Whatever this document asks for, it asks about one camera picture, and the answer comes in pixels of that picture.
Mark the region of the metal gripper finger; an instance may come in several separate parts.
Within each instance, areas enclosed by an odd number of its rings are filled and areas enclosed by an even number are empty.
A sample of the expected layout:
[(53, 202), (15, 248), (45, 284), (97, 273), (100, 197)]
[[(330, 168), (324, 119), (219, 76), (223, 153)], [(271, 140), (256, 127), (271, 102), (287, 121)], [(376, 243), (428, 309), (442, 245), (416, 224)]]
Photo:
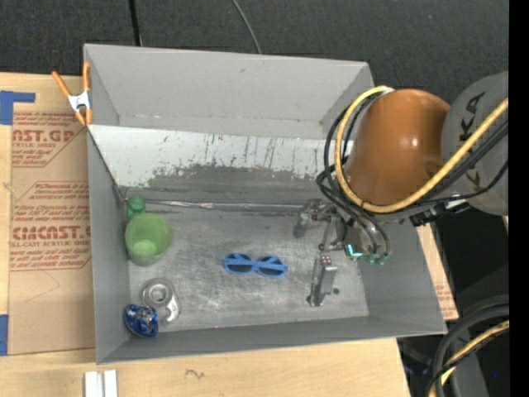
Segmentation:
[(302, 238), (309, 229), (319, 227), (331, 219), (331, 205), (321, 199), (309, 199), (298, 212), (297, 222), (293, 227), (293, 236)]
[(333, 292), (334, 279), (338, 267), (329, 255), (320, 255), (314, 262), (309, 303), (313, 307), (322, 306), (325, 297)]

